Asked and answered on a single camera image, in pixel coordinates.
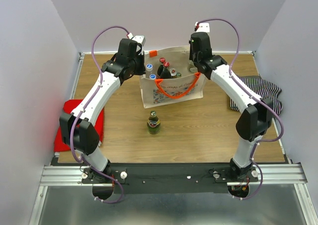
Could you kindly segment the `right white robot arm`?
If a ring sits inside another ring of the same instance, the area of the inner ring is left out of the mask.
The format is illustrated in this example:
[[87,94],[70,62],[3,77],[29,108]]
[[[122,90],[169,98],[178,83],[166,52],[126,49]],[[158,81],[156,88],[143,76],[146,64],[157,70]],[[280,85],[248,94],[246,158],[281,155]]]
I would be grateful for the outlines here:
[[262,99],[254,93],[233,73],[221,56],[212,53],[208,33],[191,34],[189,44],[189,58],[198,72],[215,82],[234,101],[241,113],[236,123],[239,145],[228,170],[232,180],[240,181],[251,170],[257,143],[271,126],[273,101],[270,98]]

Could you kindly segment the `clear glass soda bottle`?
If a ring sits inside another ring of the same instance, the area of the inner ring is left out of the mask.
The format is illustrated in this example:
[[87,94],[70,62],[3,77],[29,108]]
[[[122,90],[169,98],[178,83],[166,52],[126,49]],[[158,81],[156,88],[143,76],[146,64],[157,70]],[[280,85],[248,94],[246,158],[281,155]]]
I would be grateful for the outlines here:
[[198,72],[198,69],[196,67],[190,67],[189,71],[194,74]]

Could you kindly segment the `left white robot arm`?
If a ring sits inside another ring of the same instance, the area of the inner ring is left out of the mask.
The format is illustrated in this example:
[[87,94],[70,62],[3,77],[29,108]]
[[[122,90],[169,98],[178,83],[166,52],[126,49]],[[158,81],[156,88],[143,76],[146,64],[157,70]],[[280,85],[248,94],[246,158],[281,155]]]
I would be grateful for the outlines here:
[[86,97],[71,113],[64,112],[59,118],[63,142],[70,147],[76,162],[88,165],[100,183],[117,180],[99,148],[100,139],[94,126],[105,104],[123,82],[145,73],[145,41],[144,36],[132,34],[121,39],[118,51],[97,67],[99,76]]

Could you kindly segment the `clear plastic water bottle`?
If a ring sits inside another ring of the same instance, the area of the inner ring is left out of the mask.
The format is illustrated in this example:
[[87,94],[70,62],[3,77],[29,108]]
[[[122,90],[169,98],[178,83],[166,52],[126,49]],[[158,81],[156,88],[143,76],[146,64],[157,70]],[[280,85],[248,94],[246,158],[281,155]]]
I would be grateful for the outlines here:
[[153,73],[153,65],[147,64],[146,65],[146,78],[149,78],[152,73]]

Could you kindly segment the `cola glass bottle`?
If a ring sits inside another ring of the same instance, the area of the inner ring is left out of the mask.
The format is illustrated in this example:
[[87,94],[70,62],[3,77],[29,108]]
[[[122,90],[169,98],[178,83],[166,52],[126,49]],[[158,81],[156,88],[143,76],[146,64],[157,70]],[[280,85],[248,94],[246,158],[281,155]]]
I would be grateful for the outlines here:
[[160,79],[171,79],[171,78],[172,76],[169,70],[169,62],[164,62],[163,69],[160,74]]
[[160,75],[161,75],[162,70],[163,70],[164,63],[165,63],[165,58],[161,57],[159,59],[159,67],[158,67],[158,70],[157,70],[157,78],[160,78]]

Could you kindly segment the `red bull energy can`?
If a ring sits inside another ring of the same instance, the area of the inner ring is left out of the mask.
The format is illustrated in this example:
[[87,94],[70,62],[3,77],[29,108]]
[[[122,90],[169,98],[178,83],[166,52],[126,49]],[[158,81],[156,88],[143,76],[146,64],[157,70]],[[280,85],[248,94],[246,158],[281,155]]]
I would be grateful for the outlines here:
[[169,71],[171,74],[171,78],[176,78],[177,71],[174,68],[171,68]]

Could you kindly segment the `beige canvas tote bag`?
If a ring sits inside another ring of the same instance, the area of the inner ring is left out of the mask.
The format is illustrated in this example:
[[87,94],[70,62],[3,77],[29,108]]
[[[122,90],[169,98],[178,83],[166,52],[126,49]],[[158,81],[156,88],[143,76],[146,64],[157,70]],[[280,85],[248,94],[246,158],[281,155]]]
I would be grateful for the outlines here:
[[157,75],[160,58],[165,58],[170,69],[181,76],[172,79],[150,79],[150,72],[140,76],[141,97],[144,108],[163,106],[182,101],[203,98],[206,77],[191,72],[193,62],[189,60],[189,47],[178,46],[150,51],[145,54],[145,65],[153,66],[152,73]]

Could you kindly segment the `green beer bottle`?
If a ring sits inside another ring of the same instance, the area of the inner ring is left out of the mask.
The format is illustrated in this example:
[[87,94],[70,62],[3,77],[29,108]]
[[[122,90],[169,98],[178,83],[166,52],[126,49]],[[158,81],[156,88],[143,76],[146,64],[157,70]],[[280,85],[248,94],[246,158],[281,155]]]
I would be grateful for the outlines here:
[[151,111],[147,120],[147,128],[150,134],[155,135],[160,131],[160,120],[156,111]]

